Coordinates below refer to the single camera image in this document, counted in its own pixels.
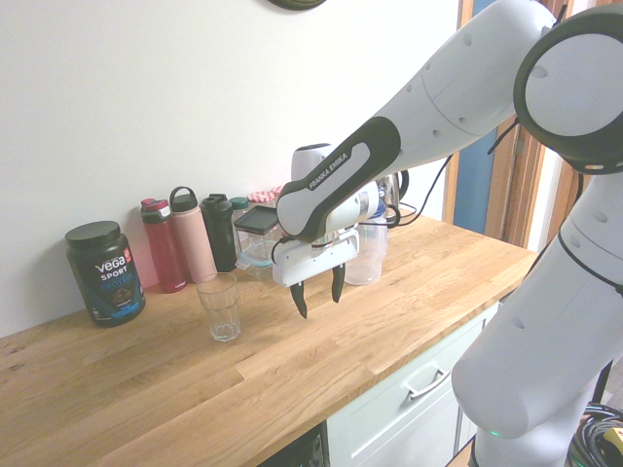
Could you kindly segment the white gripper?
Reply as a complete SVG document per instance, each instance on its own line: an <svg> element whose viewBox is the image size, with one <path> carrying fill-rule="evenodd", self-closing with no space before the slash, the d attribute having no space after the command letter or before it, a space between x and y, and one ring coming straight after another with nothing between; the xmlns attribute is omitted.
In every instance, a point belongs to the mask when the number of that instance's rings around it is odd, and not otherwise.
<svg viewBox="0 0 623 467"><path fill-rule="evenodd" d="M350 229L340 233L327 246L314 246L300 240L290 240L275 247L273 279L290 287L291 297L301 316L308 317L303 281L332 270L332 300L338 303L345 284L345 263L359 253L359 233Z"/></svg>

